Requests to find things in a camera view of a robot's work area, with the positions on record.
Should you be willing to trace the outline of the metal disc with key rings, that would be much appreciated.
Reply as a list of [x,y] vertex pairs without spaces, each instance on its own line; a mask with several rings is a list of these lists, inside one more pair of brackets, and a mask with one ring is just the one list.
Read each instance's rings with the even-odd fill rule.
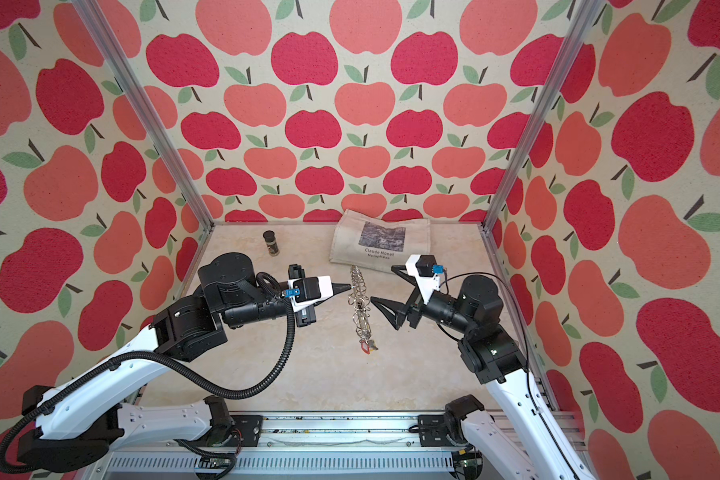
[[372,329],[369,322],[371,313],[370,298],[367,295],[367,286],[358,266],[352,265],[350,267],[350,278],[351,292],[348,297],[348,304],[353,308],[353,322],[360,343],[361,339],[372,339]]

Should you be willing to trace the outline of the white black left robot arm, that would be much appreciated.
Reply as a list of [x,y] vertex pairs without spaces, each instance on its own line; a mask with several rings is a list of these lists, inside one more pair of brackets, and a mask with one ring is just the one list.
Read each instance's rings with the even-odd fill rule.
[[[114,354],[62,386],[37,385],[25,392],[22,417],[0,443],[0,472],[67,473],[131,443],[224,436],[233,425],[227,401],[254,397],[272,385],[291,355],[297,328],[315,322],[316,306],[351,288],[328,276],[309,277],[298,264],[290,265],[288,275],[279,282],[256,271],[239,252],[224,253],[201,267],[194,293],[160,311]],[[190,362],[226,342],[228,329],[277,319],[286,325],[282,351],[254,385],[222,387],[190,368]],[[168,409],[125,404],[129,394],[167,371],[207,397]]]

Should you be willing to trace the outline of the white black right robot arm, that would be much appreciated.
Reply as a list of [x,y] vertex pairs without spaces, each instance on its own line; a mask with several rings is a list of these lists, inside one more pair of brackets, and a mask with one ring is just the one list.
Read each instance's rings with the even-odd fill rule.
[[449,279],[432,255],[413,255],[393,274],[411,284],[405,302],[380,297],[374,305],[393,326],[422,319],[460,333],[460,357],[502,409],[517,436],[511,440],[473,396],[447,405],[446,431],[473,447],[504,479],[590,479],[592,473],[557,423],[536,385],[529,361],[500,324],[504,308],[488,272],[463,275],[456,296],[442,292]]

